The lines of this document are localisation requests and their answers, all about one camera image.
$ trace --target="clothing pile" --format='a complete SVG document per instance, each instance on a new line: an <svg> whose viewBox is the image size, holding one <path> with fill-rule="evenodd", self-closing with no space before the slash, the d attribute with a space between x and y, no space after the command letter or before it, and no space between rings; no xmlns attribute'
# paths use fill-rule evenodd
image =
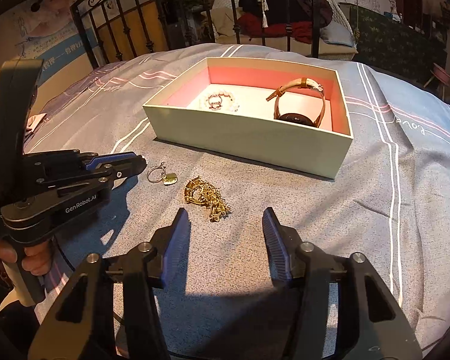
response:
<svg viewBox="0 0 450 360"><path fill-rule="evenodd" d="M333 11L327 0L319 0L320 28L332 21ZM244 14L238 19L240 32L251 38L262 37L262 5L258 0L238 0L238 6ZM263 29L265 38L279 38L287 35L287 13L285 0L267 0L265 11L268 27ZM289 0L291 36L299 42L311 43L312 40L312 0Z"/></svg>

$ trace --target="finger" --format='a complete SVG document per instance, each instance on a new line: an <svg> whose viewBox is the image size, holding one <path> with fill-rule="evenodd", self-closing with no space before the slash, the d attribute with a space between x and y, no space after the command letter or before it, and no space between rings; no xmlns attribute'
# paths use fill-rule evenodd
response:
<svg viewBox="0 0 450 360"><path fill-rule="evenodd" d="M51 260L51 254L48 250L36 254L35 256L27 256L22 260L22 267L25 271L34 271L47 261Z"/></svg>
<svg viewBox="0 0 450 360"><path fill-rule="evenodd" d="M17 262L17 252L15 252L12 245L3 239L0 239L0 259L7 263Z"/></svg>
<svg viewBox="0 0 450 360"><path fill-rule="evenodd" d="M38 268L31 271L31 274L34 276L42 276L48 273L50 268L52 267L52 260L49 259L43 264L42 266L39 266Z"/></svg>
<svg viewBox="0 0 450 360"><path fill-rule="evenodd" d="M42 242L41 244L35 245L35 246L28 246L25 247L25 254L27 256L36 256L37 254L40 254L41 252L45 251L46 249L49 249L48 241Z"/></svg>

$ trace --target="red clothing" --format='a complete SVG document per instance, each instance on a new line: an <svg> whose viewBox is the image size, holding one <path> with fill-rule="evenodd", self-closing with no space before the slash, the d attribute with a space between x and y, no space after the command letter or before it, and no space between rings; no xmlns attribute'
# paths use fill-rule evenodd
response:
<svg viewBox="0 0 450 360"><path fill-rule="evenodd" d="M252 38L262 37L262 20L255 15L244 13L240 19L238 19L238 25L240 26L241 33ZM291 23L291 25L291 37L302 43L312 43L311 21L299 21L297 23ZM286 24L272 24L267 28L264 28L265 38L281 38L282 36L287 36L285 27Z"/></svg>

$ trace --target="cardboard box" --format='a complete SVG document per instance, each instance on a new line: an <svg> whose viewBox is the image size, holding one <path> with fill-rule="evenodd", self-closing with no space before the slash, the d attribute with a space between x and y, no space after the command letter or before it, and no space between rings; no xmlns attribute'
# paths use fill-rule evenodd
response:
<svg viewBox="0 0 450 360"><path fill-rule="evenodd" d="M274 101L265 99L279 86L307 77L324 87L326 111L319 128L274 120ZM203 93L231 92L236 112L200 108ZM297 62L259 58L205 58L183 72L143 108L157 138L261 161L333 179L353 140L338 73ZM280 99L280 113L311 120L322 98L294 88Z"/></svg>

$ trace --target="brown leather watch strap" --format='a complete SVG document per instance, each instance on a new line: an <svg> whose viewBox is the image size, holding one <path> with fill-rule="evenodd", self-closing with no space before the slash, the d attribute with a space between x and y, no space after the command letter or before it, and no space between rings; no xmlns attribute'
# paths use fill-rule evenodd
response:
<svg viewBox="0 0 450 360"><path fill-rule="evenodd" d="M272 100L274 97L276 97L274 105L274 119L280 118L280 111L278 109L280 97L282 97L283 94L291 88L312 89L320 93L320 95L322 96L322 110L320 111L320 114L313 122L313 125L315 127L319 127L320 124L322 123L323 116L325 115L325 95L323 93L323 86L318 84L317 81L308 79L306 77L302 77L301 79L294 79L286 83L285 85L282 85L275 92L273 92L270 96L267 97L267 101Z"/></svg>

